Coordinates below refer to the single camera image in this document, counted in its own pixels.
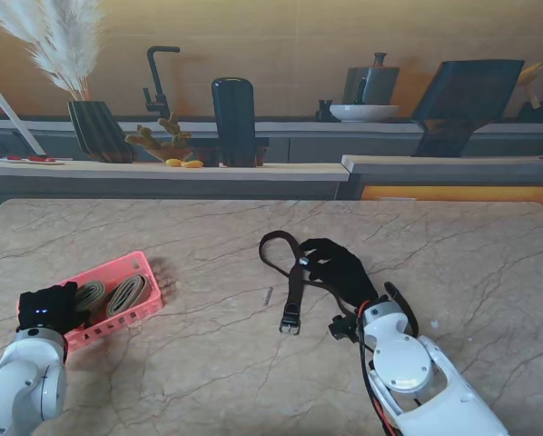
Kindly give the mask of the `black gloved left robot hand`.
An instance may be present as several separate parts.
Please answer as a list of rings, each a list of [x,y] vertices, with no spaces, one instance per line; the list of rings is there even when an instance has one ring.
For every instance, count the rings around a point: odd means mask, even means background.
[[[61,335],[80,327],[90,317],[75,303],[76,282],[54,285],[35,292],[24,292],[18,301],[18,331],[46,328]]]

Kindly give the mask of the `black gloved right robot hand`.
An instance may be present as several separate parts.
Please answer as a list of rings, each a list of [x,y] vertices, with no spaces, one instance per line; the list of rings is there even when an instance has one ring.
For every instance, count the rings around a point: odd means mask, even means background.
[[[309,284],[328,291],[344,312],[354,312],[379,294],[360,259],[327,238],[308,239],[300,244],[308,263],[303,266]]]

